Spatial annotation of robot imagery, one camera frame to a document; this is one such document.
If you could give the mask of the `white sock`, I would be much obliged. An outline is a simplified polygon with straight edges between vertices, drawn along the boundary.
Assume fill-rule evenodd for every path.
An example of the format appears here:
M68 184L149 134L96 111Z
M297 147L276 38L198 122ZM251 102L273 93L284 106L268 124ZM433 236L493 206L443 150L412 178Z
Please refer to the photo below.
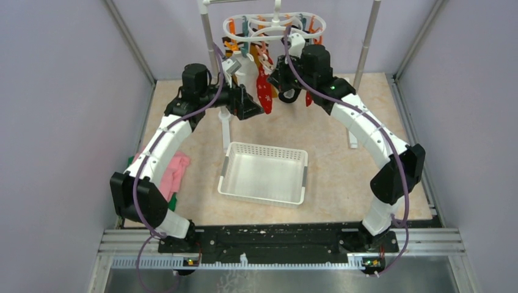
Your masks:
M248 91L256 88L258 69L251 54L237 53L233 56L240 64L235 73L236 81L239 85L244 85Z

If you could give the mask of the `pink clothespin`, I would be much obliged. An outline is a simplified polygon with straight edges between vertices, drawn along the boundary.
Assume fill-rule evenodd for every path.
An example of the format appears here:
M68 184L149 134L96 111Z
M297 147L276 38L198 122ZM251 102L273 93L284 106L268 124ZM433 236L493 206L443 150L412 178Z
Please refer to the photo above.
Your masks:
M272 67L272 63L269 58L268 50L265 46L261 45L257 47L258 60L264 67Z

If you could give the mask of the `white plastic clip hanger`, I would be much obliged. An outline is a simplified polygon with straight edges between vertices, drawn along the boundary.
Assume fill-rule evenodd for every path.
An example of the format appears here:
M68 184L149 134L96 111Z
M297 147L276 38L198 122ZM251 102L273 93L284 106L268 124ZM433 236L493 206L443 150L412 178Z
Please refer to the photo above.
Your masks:
M282 2L275 1L272 13L239 14L223 22L223 32L238 43L281 40L285 34L306 42L319 41L327 29L325 20L309 12L282 12Z

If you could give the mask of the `mustard yellow sock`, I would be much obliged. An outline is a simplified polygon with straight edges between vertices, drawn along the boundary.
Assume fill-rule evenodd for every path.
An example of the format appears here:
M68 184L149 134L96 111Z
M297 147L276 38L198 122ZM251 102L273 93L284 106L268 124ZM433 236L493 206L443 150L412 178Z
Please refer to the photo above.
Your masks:
M230 37L222 37L221 40L224 45L225 57L231 57L233 55L247 57L248 55L251 55L254 60L257 59L258 47L261 47L261 43L240 42Z

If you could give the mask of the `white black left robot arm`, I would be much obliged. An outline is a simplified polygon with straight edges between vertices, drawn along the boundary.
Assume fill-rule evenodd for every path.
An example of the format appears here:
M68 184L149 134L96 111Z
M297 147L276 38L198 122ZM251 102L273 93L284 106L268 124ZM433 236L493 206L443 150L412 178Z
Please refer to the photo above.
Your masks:
M181 252L195 247L196 236L193 224L171 211L159 191L170 161L207 109L226 107L239 120L264 112L245 86L232 78L241 64L226 59L220 67L218 84L210 83L211 74L205 65L191 63L184 67L182 85L167 105L155 134L134 162L124 172L115 172L109 181L118 216L143 223L152 236L173 237L173 245Z

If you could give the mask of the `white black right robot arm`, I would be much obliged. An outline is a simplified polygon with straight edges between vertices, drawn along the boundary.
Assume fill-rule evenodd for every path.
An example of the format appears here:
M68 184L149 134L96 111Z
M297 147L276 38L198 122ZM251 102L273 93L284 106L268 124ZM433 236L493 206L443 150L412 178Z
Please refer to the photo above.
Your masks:
M268 81L280 93L305 90L371 154L379 171L370 181L374 198L361 221L358 243L365 251L375 251L383 243L382 234L395 223L399 207L409 207L409 194L421 181L425 149L392 133L348 81L334 76L330 52L323 45L308 45L299 56L279 56Z

